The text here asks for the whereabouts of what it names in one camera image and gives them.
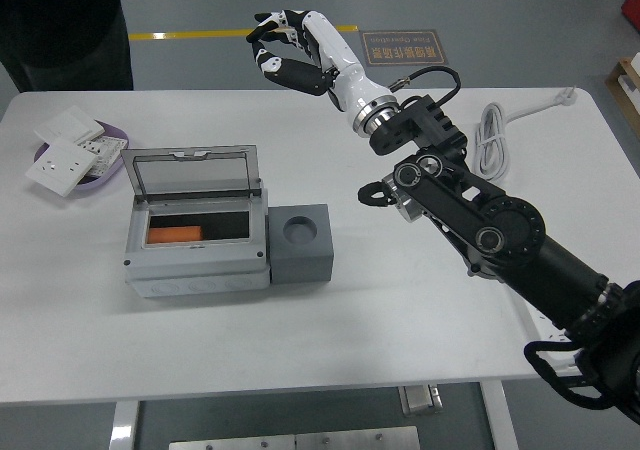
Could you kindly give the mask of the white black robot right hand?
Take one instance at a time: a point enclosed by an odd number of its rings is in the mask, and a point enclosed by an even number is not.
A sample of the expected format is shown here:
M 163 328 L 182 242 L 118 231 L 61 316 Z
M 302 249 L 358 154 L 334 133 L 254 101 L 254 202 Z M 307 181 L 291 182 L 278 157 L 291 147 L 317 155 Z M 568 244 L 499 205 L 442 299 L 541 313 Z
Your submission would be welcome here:
M 281 10 L 259 13 L 259 25 L 246 37 L 254 60 L 268 80 L 306 94 L 327 94 L 347 115 L 352 129 L 370 137 L 399 111 L 391 91 L 370 80 L 351 47 L 329 20 L 317 11 Z M 279 41 L 304 52 L 309 63 L 283 58 L 264 44 Z

